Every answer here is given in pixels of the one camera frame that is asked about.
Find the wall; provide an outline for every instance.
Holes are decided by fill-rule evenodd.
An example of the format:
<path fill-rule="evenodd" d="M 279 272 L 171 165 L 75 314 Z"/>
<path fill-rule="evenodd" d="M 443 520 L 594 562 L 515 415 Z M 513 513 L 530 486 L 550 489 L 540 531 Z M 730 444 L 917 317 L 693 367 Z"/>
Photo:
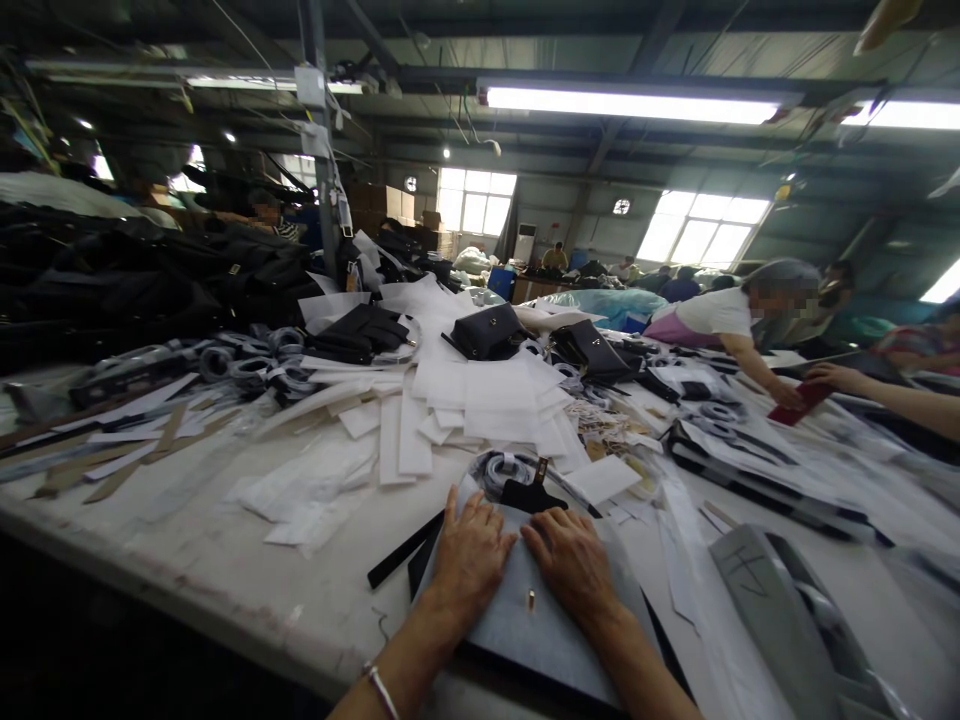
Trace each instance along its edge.
<path fill-rule="evenodd" d="M 500 158 L 486 148 L 454 148 L 454 157 L 444 161 L 440 151 L 440 144 L 389 144 L 390 182 L 399 187 L 407 174 L 414 174 L 420 192 L 435 194 L 437 175 L 430 167 L 448 164 L 518 172 L 519 220 L 537 226 L 536 253 L 564 240 L 580 187 L 572 180 L 582 177 L 587 159 L 565 154 L 563 148 L 558 148 L 556 155 L 514 151 L 504 152 Z M 594 183 L 574 248 L 568 244 L 566 249 L 568 254 L 573 249 L 589 249 L 604 263 L 636 254 L 660 188 L 772 198 L 780 185 L 780 171 L 770 167 L 730 170 L 720 162 L 680 157 L 672 163 L 605 162 L 598 176 L 616 180 Z M 769 214 L 744 257 L 769 260 L 792 256 L 823 267 L 841 256 L 871 215 L 885 204 L 889 190 L 870 173 L 813 171 L 804 189 Z M 865 292 L 909 301 L 909 308 L 891 303 L 888 310 L 892 316 L 925 316 L 929 306 L 917 303 L 916 298 L 960 257 L 960 191 L 953 194 L 958 197 L 931 204 L 930 217 L 924 208 L 922 214 L 902 218 L 892 234 L 858 258 L 858 285 Z M 626 216 L 612 214 L 619 198 L 631 201 Z M 554 223 L 559 227 L 551 237 Z M 642 264 L 652 269 L 657 263 Z"/>

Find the bracelet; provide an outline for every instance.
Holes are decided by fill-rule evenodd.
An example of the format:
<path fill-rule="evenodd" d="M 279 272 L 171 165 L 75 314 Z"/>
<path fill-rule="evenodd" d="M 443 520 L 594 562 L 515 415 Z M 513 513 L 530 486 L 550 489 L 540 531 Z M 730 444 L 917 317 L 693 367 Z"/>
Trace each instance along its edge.
<path fill-rule="evenodd" d="M 363 674 L 370 679 L 370 684 L 373 685 L 374 690 L 377 691 L 377 695 L 380 696 L 381 702 L 383 702 L 384 706 L 386 706 L 387 714 L 390 716 L 391 720 L 400 720 L 400 713 L 397 712 L 397 708 L 393 704 L 393 699 L 390 697 L 390 693 L 387 692 L 387 688 L 380 679 L 380 673 L 377 670 L 377 666 L 371 662 L 365 662 L 363 664 Z"/>

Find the black purse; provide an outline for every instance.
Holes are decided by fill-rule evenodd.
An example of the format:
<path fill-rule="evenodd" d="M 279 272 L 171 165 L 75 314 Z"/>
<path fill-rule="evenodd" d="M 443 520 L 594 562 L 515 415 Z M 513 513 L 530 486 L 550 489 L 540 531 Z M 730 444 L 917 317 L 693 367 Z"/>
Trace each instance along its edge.
<path fill-rule="evenodd" d="M 307 342 L 305 355 L 353 365 L 370 365 L 375 355 L 392 352 L 407 342 L 410 331 L 398 313 L 372 305 L 358 305 Z"/>
<path fill-rule="evenodd" d="M 460 318 L 453 332 L 441 337 L 467 360 L 508 360 L 534 335 L 520 324 L 513 306 L 504 303 Z"/>
<path fill-rule="evenodd" d="M 631 372 L 589 320 L 558 328 L 550 334 L 550 339 L 554 352 L 567 362 L 579 365 L 586 379 L 616 382 Z"/>

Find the blue plastic sheet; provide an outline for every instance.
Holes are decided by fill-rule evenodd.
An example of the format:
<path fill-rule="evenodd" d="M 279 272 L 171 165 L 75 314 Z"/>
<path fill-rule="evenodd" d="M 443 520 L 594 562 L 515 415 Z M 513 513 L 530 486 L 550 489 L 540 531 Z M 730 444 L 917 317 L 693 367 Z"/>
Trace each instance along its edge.
<path fill-rule="evenodd" d="M 624 290 L 569 290 L 540 298 L 543 302 L 561 307 L 571 307 L 593 315 L 603 315 L 597 327 L 607 330 L 624 330 L 630 316 L 650 316 L 667 305 L 659 295 L 639 288 Z M 524 303 L 533 306 L 536 300 Z"/>

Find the pink apron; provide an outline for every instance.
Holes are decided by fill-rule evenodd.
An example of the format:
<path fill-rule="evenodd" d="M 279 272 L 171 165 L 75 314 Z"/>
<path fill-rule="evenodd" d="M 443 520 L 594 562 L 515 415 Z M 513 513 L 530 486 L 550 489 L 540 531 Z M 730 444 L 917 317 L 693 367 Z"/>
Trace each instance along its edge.
<path fill-rule="evenodd" d="M 646 330 L 643 331 L 643 336 L 660 342 L 683 345 L 684 347 L 706 347 L 720 344 L 720 339 L 716 335 L 697 333 L 684 325 L 677 317 L 676 310 L 647 325 Z"/>

